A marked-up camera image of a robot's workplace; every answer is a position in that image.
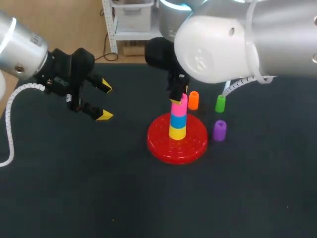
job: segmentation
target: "blue ring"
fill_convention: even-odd
[[[177,117],[171,114],[170,125],[175,129],[184,128],[186,126],[186,119],[187,119],[187,115],[184,115],[182,117]]]

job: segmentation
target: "floor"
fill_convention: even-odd
[[[59,48],[71,54],[83,47],[96,58],[102,55],[106,35],[105,18],[99,15],[102,7],[102,0],[0,0],[0,9],[44,37],[50,51]],[[144,57],[125,57],[119,53],[119,59],[113,63],[144,62]],[[0,115],[17,83],[16,78],[4,76],[7,90],[0,101]]]

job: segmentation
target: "white cable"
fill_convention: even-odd
[[[12,107],[13,100],[20,92],[28,88],[35,88],[41,91],[45,90],[45,86],[43,86],[42,84],[27,83],[15,89],[14,92],[11,94],[5,109],[5,125],[6,125],[6,133],[8,136],[10,155],[7,161],[0,163],[0,167],[4,167],[10,164],[14,157],[13,137],[12,137],[12,131],[11,131],[11,107]]]
[[[223,91],[225,91],[228,87],[230,87],[230,84],[231,84],[231,80],[228,80],[226,84],[224,85]]]
[[[230,93],[232,93],[235,89],[240,88],[243,85],[246,85],[248,83],[254,82],[257,79],[255,77],[246,77],[246,78],[242,78],[236,82],[234,82],[233,84],[230,85],[230,87],[226,88],[222,95],[224,97],[228,96]]]

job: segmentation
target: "black cable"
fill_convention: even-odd
[[[104,9],[101,9],[99,15],[100,16],[103,16],[105,14],[104,12]],[[101,58],[105,58],[105,60],[107,61],[116,61],[118,58],[119,58],[119,55],[117,53],[107,53],[106,54],[106,42],[107,42],[107,37],[108,37],[108,33],[106,34],[106,37],[105,37],[105,44],[104,44],[104,51],[103,51],[103,55],[98,57],[97,59],[95,59],[95,61],[97,60],[100,60]],[[108,59],[106,56],[109,56],[109,55],[115,55],[116,58],[115,59]]]
[[[119,58],[119,55],[116,54],[116,53],[107,53],[106,54],[106,42],[107,42],[107,37],[108,37],[108,33],[106,34],[106,37],[105,37],[105,45],[104,45],[104,54],[100,57],[98,57],[97,59],[95,59],[95,61],[97,60],[100,60],[101,58],[105,58],[105,60],[107,61],[116,61],[118,58]],[[116,55],[116,58],[115,59],[108,59],[106,56],[108,55]]]

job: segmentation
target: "ring stacking tower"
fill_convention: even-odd
[[[182,140],[186,137],[187,105],[188,98],[185,93],[183,94],[180,105],[172,103],[169,137],[173,140]]]
[[[171,113],[155,119],[148,130],[149,150],[169,164],[193,162],[207,149],[207,130],[198,118],[187,114],[187,103],[187,95],[184,94],[181,104],[172,104]]]

